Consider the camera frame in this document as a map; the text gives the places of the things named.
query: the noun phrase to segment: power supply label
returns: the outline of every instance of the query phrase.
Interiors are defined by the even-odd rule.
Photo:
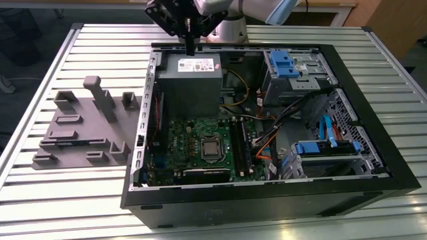
[[[181,58],[177,61],[178,72],[213,72],[213,58]]]

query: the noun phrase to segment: yellow wire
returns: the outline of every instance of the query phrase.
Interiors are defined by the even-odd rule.
[[[237,105],[242,104],[249,96],[249,87],[248,87],[245,81],[242,80],[242,78],[240,77],[240,75],[234,71],[228,70],[228,69],[226,69],[226,72],[233,73],[234,76],[237,77],[237,79],[240,79],[240,81],[242,82],[244,87],[245,87],[245,95],[244,95],[244,99],[241,101],[238,101],[236,103],[229,103],[229,104],[220,104],[221,107],[232,107],[232,106],[237,106]]]

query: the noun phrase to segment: blue plastic latch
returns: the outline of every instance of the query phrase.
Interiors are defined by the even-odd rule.
[[[304,152],[302,147],[300,144],[294,144],[296,154],[301,154]]]
[[[293,67],[293,59],[286,51],[270,51],[269,62],[277,78],[297,78],[300,76],[298,71]]]
[[[353,146],[354,152],[358,153],[361,150],[360,143],[357,141],[352,141],[352,146]]]
[[[300,142],[304,154],[318,153],[318,147],[316,142]]]

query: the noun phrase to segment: label sticker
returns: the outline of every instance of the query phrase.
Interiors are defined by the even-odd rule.
[[[181,58],[177,61],[178,72],[213,72],[213,58]]]
[[[305,65],[294,65],[296,70],[306,70]]]
[[[262,99],[258,98],[258,97],[256,98],[256,104],[257,104],[257,106],[260,106],[260,107],[262,106]]]
[[[272,163],[269,163],[268,169],[269,169],[269,170],[272,171],[272,173],[276,175],[277,168],[276,168],[276,166],[274,166]]]

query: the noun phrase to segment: slotted aluminum table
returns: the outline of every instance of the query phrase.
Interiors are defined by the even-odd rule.
[[[427,96],[378,39],[356,27],[248,26],[246,32],[252,43],[334,45],[422,188],[341,217],[148,229],[118,207],[124,166],[30,168],[56,92],[89,96],[82,80],[97,75],[110,95],[141,95],[150,43],[176,41],[156,25],[85,24],[69,31],[0,158],[0,239],[427,237]]]

